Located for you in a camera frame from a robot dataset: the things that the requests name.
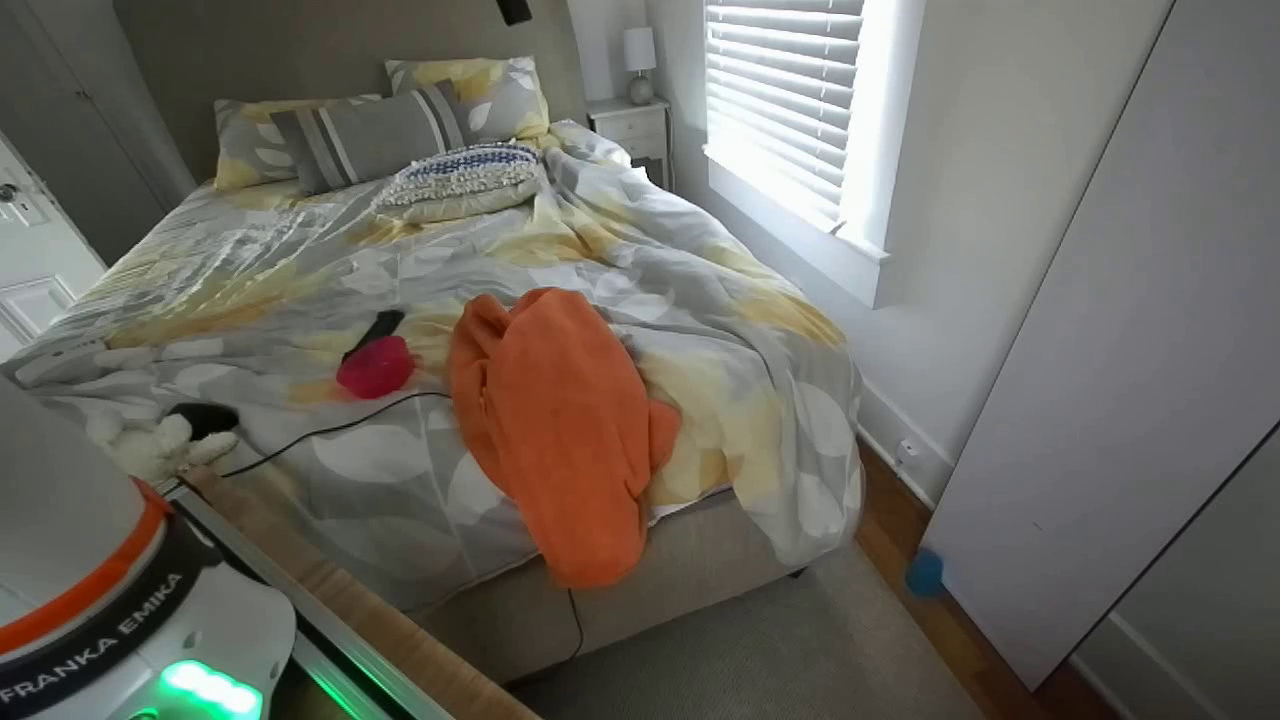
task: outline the window blind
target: window blind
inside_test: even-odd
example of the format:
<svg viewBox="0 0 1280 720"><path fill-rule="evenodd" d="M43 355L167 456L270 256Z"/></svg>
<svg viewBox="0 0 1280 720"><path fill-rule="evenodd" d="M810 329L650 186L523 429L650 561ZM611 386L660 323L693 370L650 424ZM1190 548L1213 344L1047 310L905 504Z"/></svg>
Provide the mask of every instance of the window blind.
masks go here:
<svg viewBox="0 0 1280 720"><path fill-rule="evenodd" d="M708 157L842 221L860 0L708 0Z"/></svg>

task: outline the striped pillow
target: striped pillow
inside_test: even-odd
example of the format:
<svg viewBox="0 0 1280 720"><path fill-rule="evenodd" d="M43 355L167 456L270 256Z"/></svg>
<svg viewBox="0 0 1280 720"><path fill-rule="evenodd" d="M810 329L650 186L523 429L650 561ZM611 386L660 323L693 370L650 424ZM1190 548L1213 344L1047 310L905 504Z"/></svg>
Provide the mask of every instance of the striped pillow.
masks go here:
<svg viewBox="0 0 1280 720"><path fill-rule="evenodd" d="M293 182L293 157L276 133L276 111L322 108L322 103L373 103L376 97L345 101L215 101L215 190L236 190L251 182Z"/></svg>
<svg viewBox="0 0 1280 720"><path fill-rule="evenodd" d="M307 195L379 181L421 157L466 147L450 89L416 89L350 108L293 108L273 120Z"/></svg>

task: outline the orange cloth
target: orange cloth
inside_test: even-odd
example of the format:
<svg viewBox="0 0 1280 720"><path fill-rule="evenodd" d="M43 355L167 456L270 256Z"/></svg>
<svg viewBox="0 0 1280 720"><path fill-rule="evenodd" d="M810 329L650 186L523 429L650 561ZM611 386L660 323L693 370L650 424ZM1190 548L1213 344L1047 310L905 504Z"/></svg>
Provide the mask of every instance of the orange cloth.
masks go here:
<svg viewBox="0 0 1280 720"><path fill-rule="evenodd" d="M514 497L566 586L624 580L644 550L641 497L679 417L655 405L598 307L528 293L475 294L450 346L451 411L481 469Z"/></svg>

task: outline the window frame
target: window frame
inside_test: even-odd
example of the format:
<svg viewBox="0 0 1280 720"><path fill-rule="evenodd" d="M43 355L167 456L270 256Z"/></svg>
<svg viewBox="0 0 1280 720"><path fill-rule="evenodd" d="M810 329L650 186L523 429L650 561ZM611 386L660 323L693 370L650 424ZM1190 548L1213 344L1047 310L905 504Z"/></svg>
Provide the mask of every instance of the window frame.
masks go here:
<svg viewBox="0 0 1280 720"><path fill-rule="evenodd" d="M823 272L842 269L842 287L868 304L878 304L880 265L889 258L889 211L907 128L920 26L925 0L864 0L838 227L821 227L814 217L778 202L770 186L732 171L732 165L716 161L714 143L703 143L708 182L716 195L752 217L765 232L786 237L792 252L810 256Z"/></svg>

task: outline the green light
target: green light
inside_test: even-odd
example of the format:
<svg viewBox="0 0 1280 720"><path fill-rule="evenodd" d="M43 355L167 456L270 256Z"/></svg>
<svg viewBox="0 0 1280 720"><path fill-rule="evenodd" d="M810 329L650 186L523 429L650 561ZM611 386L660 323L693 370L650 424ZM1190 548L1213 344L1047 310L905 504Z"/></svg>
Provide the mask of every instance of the green light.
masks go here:
<svg viewBox="0 0 1280 720"><path fill-rule="evenodd" d="M180 659L161 671L161 695L167 695L177 710L255 720L263 710L263 695L236 675L208 666L201 659Z"/></svg>

